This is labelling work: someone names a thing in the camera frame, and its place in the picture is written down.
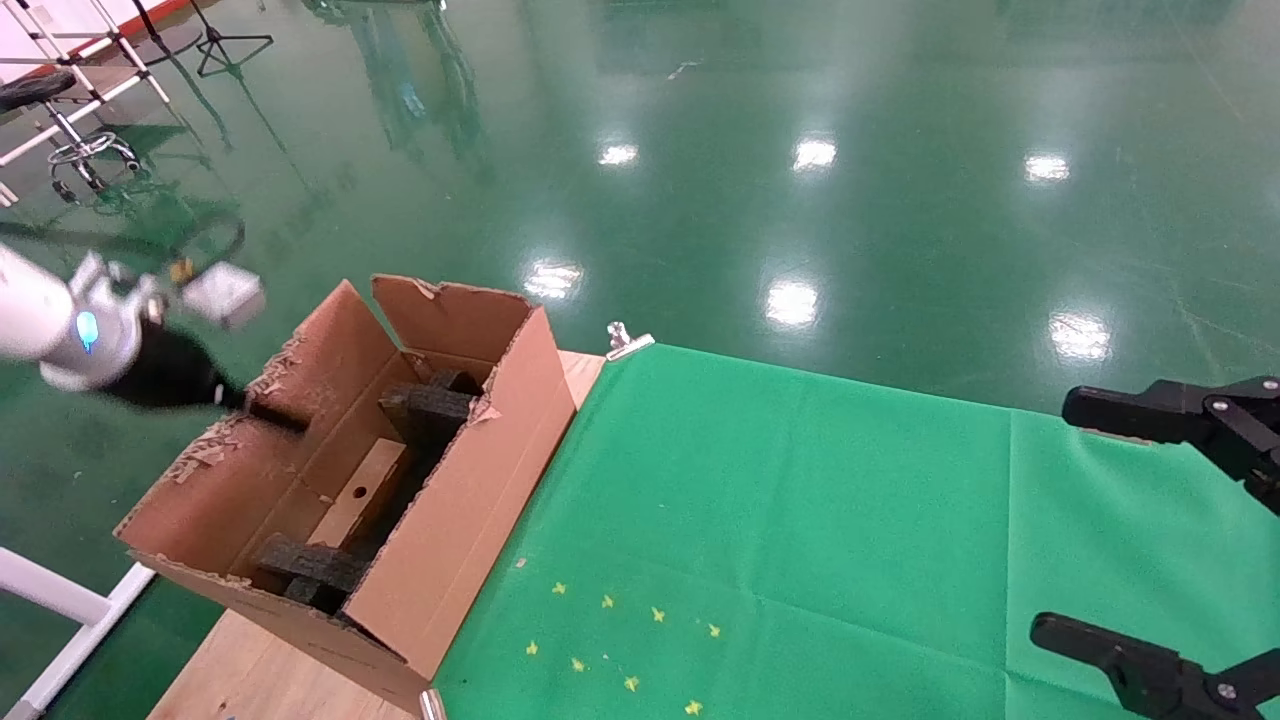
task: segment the blue led light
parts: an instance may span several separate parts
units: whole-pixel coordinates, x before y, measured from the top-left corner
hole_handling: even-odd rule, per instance
[[[84,352],[93,354],[93,343],[97,342],[97,318],[88,310],[76,316],[76,332],[81,336]]]

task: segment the cardboard box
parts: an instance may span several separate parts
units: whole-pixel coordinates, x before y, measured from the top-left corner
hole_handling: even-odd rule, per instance
[[[197,438],[116,528],[131,555],[236,610],[411,712],[435,675],[570,420],[547,314],[517,295],[378,275],[404,350],[343,282],[252,392],[311,418],[305,436],[229,416]],[[393,383],[460,369],[484,386],[470,418],[349,596],[339,621],[280,597],[255,552],[306,542],[379,438]]]

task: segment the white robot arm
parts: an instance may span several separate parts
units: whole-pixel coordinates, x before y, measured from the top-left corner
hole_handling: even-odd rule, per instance
[[[225,264],[210,270],[218,272],[204,287],[183,290],[187,306],[223,325],[256,314],[262,305],[256,275]],[[251,405],[196,338],[163,324],[169,296],[155,278],[127,274],[90,252],[64,283],[0,245],[0,357],[38,363],[45,382],[68,392],[100,392],[147,409],[219,405],[293,430],[306,428]],[[124,297],[113,290],[120,281],[133,283]],[[248,292],[228,292],[228,282]],[[212,297],[236,301],[219,306],[210,304]]]
[[[141,322],[131,304],[77,297],[0,245],[0,355],[40,363],[54,387],[95,389],[118,379],[137,357]]]

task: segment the green cloth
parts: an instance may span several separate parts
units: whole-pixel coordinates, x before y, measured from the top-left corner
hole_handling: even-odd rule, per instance
[[[655,346],[604,369],[438,685],[451,720],[1119,720],[1032,618],[1216,671],[1280,646],[1277,550],[1190,447]]]

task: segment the green epoxy floor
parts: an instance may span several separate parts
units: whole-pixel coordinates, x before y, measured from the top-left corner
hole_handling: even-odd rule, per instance
[[[210,15],[276,36],[244,90],[197,79],[201,99],[159,67],[177,118],[147,90],[108,117],[136,126],[154,184],[127,210],[67,208],[28,155],[0,170],[23,196],[0,241],[64,273],[84,245],[146,268],[193,225],[214,225],[188,247],[207,256],[242,218],[236,261],[270,306],[236,336],[191,323],[242,377],[340,278],[366,288],[375,272],[543,293],[572,350],[603,351],[623,319],[1046,413],[1079,383],[1280,364],[1275,4],[457,0],[445,27],[425,5],[268,0]],[[0,127],[0,146],[29,122]],[[128,565],[110,529],[210,420],[0,369],[0,544],[109,591]],[[145,716],[218,612],[157,584],[52,717]],[[0,707],[70,632],[0,597]]]

